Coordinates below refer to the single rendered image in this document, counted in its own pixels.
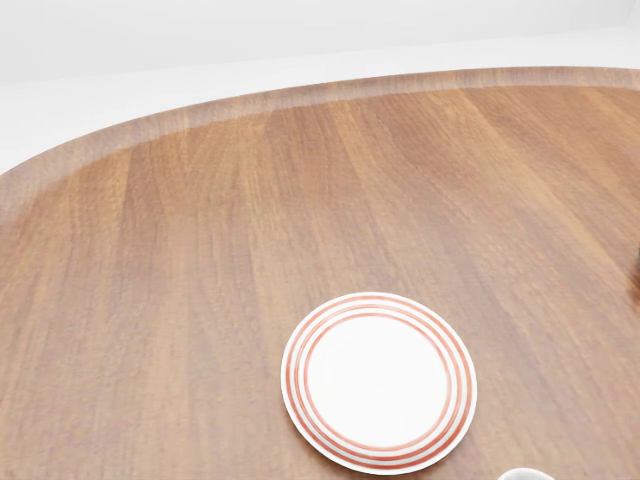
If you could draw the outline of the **white plate with red rings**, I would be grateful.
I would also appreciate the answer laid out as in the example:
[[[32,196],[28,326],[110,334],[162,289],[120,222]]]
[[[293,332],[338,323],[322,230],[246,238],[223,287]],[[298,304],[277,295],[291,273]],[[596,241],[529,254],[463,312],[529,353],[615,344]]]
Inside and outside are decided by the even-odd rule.
[[[458,333],[411,299],[337,297],[295,327],[281,392],[322,455],[374,475],[412,473],[451,453],[474,418],[475,367]]]

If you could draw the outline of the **white mug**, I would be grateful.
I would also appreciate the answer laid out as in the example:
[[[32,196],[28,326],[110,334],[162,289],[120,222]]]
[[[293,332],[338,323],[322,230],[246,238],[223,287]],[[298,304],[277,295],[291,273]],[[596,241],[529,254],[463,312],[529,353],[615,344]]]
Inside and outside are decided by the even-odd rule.
[[[528,468],[518,467],[507,470],[498,477],[497,480],[555,480],[552,476],[546,474],[543,471]]]

